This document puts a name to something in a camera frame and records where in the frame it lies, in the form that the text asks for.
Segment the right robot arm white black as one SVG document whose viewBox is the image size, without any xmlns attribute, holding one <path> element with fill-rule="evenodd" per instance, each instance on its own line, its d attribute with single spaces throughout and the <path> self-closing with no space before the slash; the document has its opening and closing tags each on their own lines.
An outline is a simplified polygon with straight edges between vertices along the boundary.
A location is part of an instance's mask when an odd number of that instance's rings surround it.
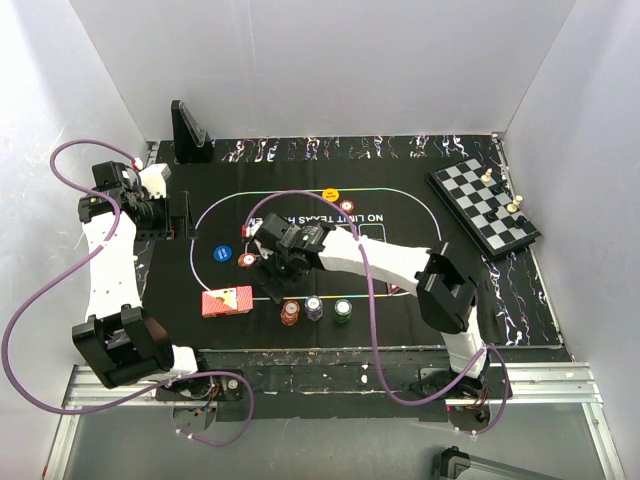
<svg viewBox="0 0 640 480">
<path fill-rule="evenodd" d="M 394 284 L 417 298 L 423 321 L 438 331 L 449 354 L 454 389 L 475 397 L 489 384 L 488 355 L 477 321 L 477 275 L 440 249 L 407 247 L 370 239 L 322 221 L 304 226 L 268 215 L 243 228 L 258 259 L 249 270 L 275 302 L 311 270 L 360 275 Z"/>
</svg>

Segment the red poker chip stack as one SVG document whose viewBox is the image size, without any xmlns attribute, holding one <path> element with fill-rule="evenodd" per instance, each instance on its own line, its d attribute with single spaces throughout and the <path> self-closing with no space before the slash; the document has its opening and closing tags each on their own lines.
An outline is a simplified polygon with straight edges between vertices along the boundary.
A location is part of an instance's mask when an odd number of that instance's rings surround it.
<svg viewBox="0 0 640 480">
<path fill-rule="evenodd" d="M 296 300 L 287 300 L 284 302 L 280 318 L 285 326 L 293 326 L 300 314 L 300 305 Z"/>
</svg>

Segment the red chips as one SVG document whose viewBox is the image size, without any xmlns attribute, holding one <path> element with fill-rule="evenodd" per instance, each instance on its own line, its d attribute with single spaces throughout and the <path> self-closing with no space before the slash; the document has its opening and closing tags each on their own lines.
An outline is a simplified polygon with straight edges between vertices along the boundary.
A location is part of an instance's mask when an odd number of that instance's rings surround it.
<svg viewBox="0 0 640 480">
<path fill-rule="evenodd" d="M 340 209 L 346 213 L 351 213 L 355 208 L 355 205 L 352 201 L 350 200 L 343 200 L 340 203 Z"/>
<path fill-rule="evenodd" d="M 238 257 L 238 265 L 241 268 L 249 268 L 256 263 L 258 256 L 252 252 L 246 252 Z"/>
</svg>

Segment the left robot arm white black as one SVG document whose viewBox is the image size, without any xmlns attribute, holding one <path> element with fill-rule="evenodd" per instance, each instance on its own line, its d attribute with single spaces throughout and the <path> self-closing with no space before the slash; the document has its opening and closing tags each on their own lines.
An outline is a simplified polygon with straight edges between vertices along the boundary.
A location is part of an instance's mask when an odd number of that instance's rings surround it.
<svg viewBox="0 0 640 480">
<path fill-rule="evenodd" d="M 107 388 L 179 376 L 188 398 L 203 399 L 211 373 L 144 309 L 135 269 L 135 243 L 194 237 L 189 195 L 168 194 L 166 164 L 130 172 L 104 162 L 92 171 L 96 186 L 80 199 L 78 213 L 89 248 L 100 252 L 89 262 L 86 320 L 73 328 L 73 343 Z"/>
</svg>

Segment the blue poker chip stack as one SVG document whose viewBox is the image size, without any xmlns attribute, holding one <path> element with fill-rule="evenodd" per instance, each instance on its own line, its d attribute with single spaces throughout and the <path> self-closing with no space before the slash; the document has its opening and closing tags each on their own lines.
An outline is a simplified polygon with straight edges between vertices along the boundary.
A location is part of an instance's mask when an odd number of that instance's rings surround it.
<svg viewBox="0 0 640 480">
<path fill-rule="evenodd" d="M 304 310 L 310 321 L 319 321 L 323 316 L 323 302 L 318 296 L 309 296 L 305 300 Z"/>
</svg>

